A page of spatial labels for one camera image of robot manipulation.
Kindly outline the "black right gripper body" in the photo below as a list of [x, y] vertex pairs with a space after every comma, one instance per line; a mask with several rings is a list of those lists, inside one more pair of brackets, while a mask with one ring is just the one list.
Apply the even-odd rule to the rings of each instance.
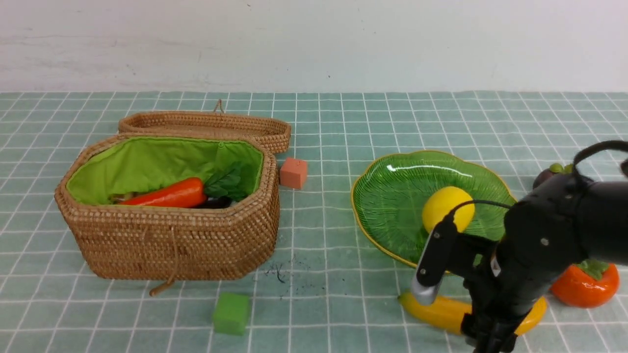
[[509, 353], [516, 329], [568, 266], [584, 259], [575, 232], [576, 206], [589, 186], [581, 175], [552, 177], [510, 206], [498, 242], [460, 234], [445, 224], [452, 244], [446, 270], [464, 279], [471, 314], [462, 334], [476, 353]]

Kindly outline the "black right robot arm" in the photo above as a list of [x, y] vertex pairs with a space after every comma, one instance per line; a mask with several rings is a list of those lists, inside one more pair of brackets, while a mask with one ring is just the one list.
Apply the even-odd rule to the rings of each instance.
[[571, 265], [627, 263], [627, 183], [556, 175], [507, 210], [496, 242], [458, 232], [451, 210], [431, 233], [438, 274], [464, 278], [472, 299], [461, 330], [476, 353], [509, 353], [515, 330]]

